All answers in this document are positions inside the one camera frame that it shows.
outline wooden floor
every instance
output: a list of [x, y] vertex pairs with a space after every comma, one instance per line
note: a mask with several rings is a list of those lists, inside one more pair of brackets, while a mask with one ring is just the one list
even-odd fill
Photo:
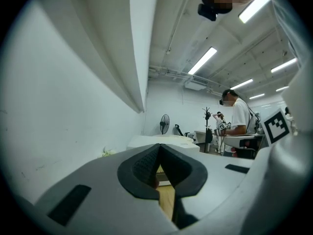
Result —
[[162, 210], [165, 212], [166, 216], [170, 220], [172, 220], [175, 190], [171, 185], [159, 186], [157, 190], [160, 193], [160, 206]]

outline white ceiling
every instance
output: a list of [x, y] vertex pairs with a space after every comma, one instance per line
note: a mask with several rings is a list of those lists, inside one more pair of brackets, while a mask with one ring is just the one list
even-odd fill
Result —
[[298, 70], [297, 64], [273, 74], [270, 72], [293, 58], [272, 2], [246, 24], [238, 18], [246, 5], [218, 15], [212, 22], [198, 15], [200, 3], [201, 0], [157, 1], [150, 50], [151, 69], [189, 72], [208, 49], [214, 47], [217, 53], [195, 75], [211, 80], [208, 87], [216, 92], [221, 93], [226, 87], [252, 78], [253, 83], [238, 91], [247, 97], [261, 93], [272, 95], [290, 82]]

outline ceiling light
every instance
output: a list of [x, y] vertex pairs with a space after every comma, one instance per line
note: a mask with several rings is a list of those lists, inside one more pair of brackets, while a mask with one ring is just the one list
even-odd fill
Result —
[[278, 92], [278, 91], [282, 91], [282, 90], [287, 89], [287, 88], [289, 88], [289, 86], [285, 86], [285, 87], [283, 87], [283, 88], [279, 88], [279, 89], [277, 89], [276, 91], [277, 91], [277, 92]]
[[245, 24], [268, 2], [269, 0], [254, 0], [242, 13], [239, 14], [240, 20]]
[[203, 55], [203, 57], [195, 64], [195, 66], [192, 67], [192, 69], [188, 72], [188, 74], [193, 75], [196, 73], [197, 70], [199, 70], [202, 65], [206, 63], [207, 60], [209, 60], [217, 50], [215, 50], [213, 47], [211, 47], [206, 54]]
[[253, 97], [251, 97], [250, 99], [254, 99], [254, 98], [257, 98], [257, 97], [260, 97], [260, 96], [264, 96], [265, 94], [263, 93], [263, 94], [260, 94], [260, 95], [257, 95], [257, 96], [253, 96]]
[[276, 72], [276, 71], [278, 71], [278, 70], [280, 70], [280, 69], [282, 69], [282, 68], [284, 68], [284, 67], [287, 67], [288, 65], [291, 65], [291, 64], [293, 64], [293, 63], [295, 63], [295, 62], [297, 62], [297, 59], [296, 59], [296, 58], [293, 58], [293, 59], [289, 60], [288, 62], [285, 62], [285, 63], [283, 63], [282, 65], [279, 65], [279, 66], [277, 66], [277, 67], [271, 69], [270, 71], [271, 71], [272, 73], [274, 73], [274, 72]]
[[239, 84], [239, 85], [236, 85], [236, 86], [234, 86], [234, 87], [232, 87], [232, 88], [230, 88], [230, 89], [231, 89], [231, 90], [234, 90], [234, 89], [236, 89], [236, 88], [239, 88], [239, 87], [241, 87], [241, 86], [243, 86], [243, 85], [246, 85], [246, 84], [248, 84], [248, 83], [251, 83], [251, 82], [253, 82], [253, 80], [252, 80], [252, 79], [249, 79], [248, 81], [243, 82], [243, 83], [241, 83], [241, 84]]

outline black fan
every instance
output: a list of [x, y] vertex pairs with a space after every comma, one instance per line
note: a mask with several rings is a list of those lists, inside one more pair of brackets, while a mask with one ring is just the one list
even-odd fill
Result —
[[160, 122], [160, 131], [162, 134], [165, 134], [168, 131], [170, 126], [170, 117], [167, 114], [164, 114]]

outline white sleeve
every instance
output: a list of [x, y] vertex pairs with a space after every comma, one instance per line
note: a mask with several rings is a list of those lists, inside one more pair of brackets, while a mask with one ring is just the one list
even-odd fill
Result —
[[245, 108], [242, 104], [234, 105], [234, 120], [232, 126], [246, 125]]

